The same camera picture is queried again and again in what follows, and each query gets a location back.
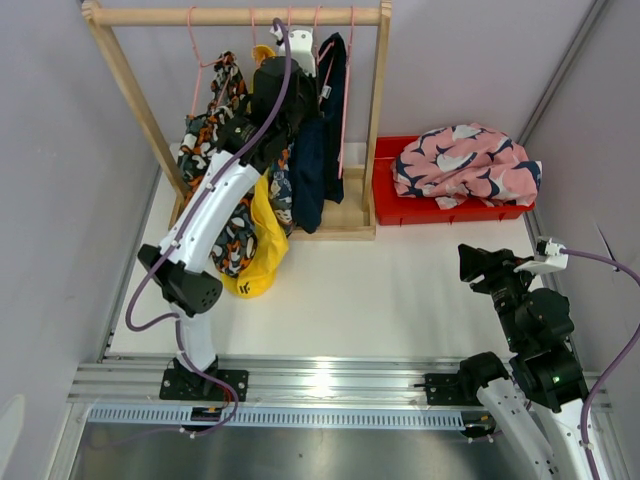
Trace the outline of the navy blue shorts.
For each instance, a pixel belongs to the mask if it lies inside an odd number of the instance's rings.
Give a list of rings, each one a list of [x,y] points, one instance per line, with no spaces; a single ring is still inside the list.
[[[308,234],[316,232],[322,223],[327,201],[339,204],[344,199],[343,179],[338,178],[338,159],[342,126],[346,45],[339,33],[328,40],[335,41],[328,57],[333,60],[328,85],[331,93],[320,107],[321,116],[304,123],[291,153],[290,174],[293,188],[292,215],[297,227]],[[326,59],[318,72],[326,68]]]

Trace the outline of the blue orange patterned shorts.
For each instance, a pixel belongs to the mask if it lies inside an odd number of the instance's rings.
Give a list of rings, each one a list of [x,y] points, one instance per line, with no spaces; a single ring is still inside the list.
[[[285,149],[268,172],[268,197],[273,213],[284,234],[289,237],[294,230],[292,215],[293,188],[290,180],[289,153]]]

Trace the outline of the pink whale print shorts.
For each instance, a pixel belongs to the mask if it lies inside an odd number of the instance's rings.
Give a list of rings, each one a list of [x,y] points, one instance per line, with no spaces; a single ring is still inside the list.
[[[432,198],[441,210],[476,199],[488,207],[532,206],[542,163],[506,133],[478,123],[431,129],[390,166],[396,194]]]

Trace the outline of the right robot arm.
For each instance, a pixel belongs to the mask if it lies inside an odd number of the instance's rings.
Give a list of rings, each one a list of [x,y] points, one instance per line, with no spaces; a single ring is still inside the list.
[[[588,405],[583,369],[568,346],[574,330],[567,297],[530,287],[566,268],[561,243],[541,238],[534,255],[458,247],[461,281],[491,297],[512,358],[485,352],[463,360],[456,389],[495,419],[530,479],[608,479]]]

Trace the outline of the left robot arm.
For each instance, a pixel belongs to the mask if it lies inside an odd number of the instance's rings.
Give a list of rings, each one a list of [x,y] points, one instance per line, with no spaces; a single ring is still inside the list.
[[[163,400],[241,401],[239,372],[219,371],[209,312],[222,282],[206,270],[209,254],[240,200],[258,183],[317,111],[313,83],[291,56],[264,60],[254,89],[218,135],[213,157],[174,228],[138,260],[170,305],[178,352],[163,375]]]

